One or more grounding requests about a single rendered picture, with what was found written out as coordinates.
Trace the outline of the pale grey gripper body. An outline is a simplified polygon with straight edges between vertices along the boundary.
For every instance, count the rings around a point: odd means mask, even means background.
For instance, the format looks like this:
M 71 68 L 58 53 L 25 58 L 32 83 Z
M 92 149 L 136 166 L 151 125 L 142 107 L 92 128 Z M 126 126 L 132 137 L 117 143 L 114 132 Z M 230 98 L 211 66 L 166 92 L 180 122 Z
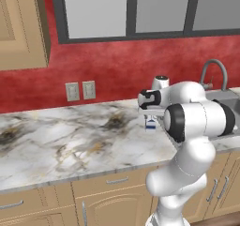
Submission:
M 138 113 L 143 115 L 163 116 L 164 112 L 165 110 L 162 108 L 154 108 L 154 109 L 147 109 L 147 110 L 143 110 L 142 108 L 138 109 Z

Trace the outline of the white and blue milk carton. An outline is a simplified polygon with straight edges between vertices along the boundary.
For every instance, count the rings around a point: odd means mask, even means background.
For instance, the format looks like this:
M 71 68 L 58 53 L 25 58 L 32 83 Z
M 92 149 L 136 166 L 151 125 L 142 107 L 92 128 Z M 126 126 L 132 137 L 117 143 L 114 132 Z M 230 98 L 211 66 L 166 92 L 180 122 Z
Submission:
M 157 120 L 153 116 L 148 115 L 145 118 L 145 130 L 146 131 L 155 131 L 156 128 L 157 128 Z

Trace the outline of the grey curved sink tap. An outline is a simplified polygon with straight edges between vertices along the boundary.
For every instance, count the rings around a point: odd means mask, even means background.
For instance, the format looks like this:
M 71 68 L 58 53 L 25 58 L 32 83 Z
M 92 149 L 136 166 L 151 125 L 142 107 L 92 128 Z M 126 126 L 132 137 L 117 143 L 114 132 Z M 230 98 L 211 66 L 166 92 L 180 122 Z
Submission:
M 226 70 L 225 66 L 222 64 L 222 62 L 220 62 L 217 59 L 209 59 L 208 61 L 206 61 L 204 63 L 199 84 L 204 88 L 204 90 L 208 90 L 208 89 L 213 88 L 212 83 L 205 83 L 204 82 L 206 70 L 208 69 L 210 64 L 216 64 L 220 68 L 221 73 L 222 73 L 222 77 L 223 77 L 223 81 L 222 81 L 222 85 L 221 85 L 221 91 L 226 91 L 227 90 L 227 83 L 228 83 L 228 73 L 227 73 L 227 70 Z

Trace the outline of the beige drawer front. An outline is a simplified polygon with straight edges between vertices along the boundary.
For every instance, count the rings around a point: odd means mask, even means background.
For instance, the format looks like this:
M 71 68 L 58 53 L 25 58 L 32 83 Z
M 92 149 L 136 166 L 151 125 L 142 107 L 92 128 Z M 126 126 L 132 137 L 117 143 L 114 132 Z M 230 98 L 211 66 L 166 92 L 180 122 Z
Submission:
M 20 200 L 23 200 L 23 204 L 12 208 L 19 208 L 23 211 L 73 204 L 70 184 L 64 184 L 63 186 L 47 186 L 8 194 L 0 194 L 0 205 L 18 203 Z
M 74 181 L 72 183 L 74 196 L 76 198 L 79 198 L 111 190 L 142 185 L 145 183 L 145 177 L 147 176 L 147 174 L 155 170 L 156 168 L 156 166 L 152 166 L 128 172 L 110 173 L 106 175 L 100 175 L 92 178 Z M 106 180 L 116 180 L 120 178 L 125 178 L 126 176 L 128 176 L 127 182 L 114 185 L 106 184 Z

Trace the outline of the dark grey framed window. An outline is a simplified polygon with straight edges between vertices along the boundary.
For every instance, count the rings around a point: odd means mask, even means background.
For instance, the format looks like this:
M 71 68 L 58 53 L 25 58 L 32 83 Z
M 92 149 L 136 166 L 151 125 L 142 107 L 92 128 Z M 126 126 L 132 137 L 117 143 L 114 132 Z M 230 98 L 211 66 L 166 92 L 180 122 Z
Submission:
M 61 44 L 240 35 L 240 0 L 52 0 Z

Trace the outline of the beige cupboard door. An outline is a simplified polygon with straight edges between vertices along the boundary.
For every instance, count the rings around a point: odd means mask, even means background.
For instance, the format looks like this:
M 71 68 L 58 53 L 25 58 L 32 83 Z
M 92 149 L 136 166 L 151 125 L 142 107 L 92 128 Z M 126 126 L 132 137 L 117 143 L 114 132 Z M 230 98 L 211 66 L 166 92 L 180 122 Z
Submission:
M 76 198 L 80 226 L 84 226 L 83 201 L 88 226 L 145 226 L 152 196 L 142 184 Z
M 218 200 L 217 196 L 223 188 L 226 175 L 229 176 L 229 184 L 221 199 Z M 240 151 L 235 151 L 229 155 L 204 219 L 228 215 L 238 211 L 240 211 Z
M 1 219 L 0 226 L 79 226 L 79 223 L 72 204 Z
M 201 221 L 204 218 L 204 214 L 209 206 L 207 199 L 210 197 L 212 189 L 215 185 L 214 180 L 219 180 L 221 173 L 228 160 L 229 153 L 218 154 L 208 170 L 207 174 L 207 185 L 204 189 L 197 192 L 192 196 L 184 206 L 183 217 L 189 222 Z

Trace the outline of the grey wall socket plate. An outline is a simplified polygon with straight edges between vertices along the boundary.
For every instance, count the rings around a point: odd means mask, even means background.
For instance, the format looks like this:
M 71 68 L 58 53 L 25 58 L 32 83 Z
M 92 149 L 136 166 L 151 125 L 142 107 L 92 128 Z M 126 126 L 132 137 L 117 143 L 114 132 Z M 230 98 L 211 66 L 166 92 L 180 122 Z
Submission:
M 66 93 L 68 101 L 77 101 L 80 99 L 79 84 L 66 83 Z
M 84 99 L 94 99 L 96 97 L 96 85 L 94 81 L 83 82 L 82 92 Z

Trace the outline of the beige wall cupboard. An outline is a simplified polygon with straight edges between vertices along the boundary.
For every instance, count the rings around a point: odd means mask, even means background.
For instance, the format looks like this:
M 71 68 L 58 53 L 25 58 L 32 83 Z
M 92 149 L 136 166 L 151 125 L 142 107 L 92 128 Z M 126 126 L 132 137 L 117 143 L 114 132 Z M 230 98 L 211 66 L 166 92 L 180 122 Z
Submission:
M 0 70 L 46 68 L 50 51 L 44 0 L 0 0 Z

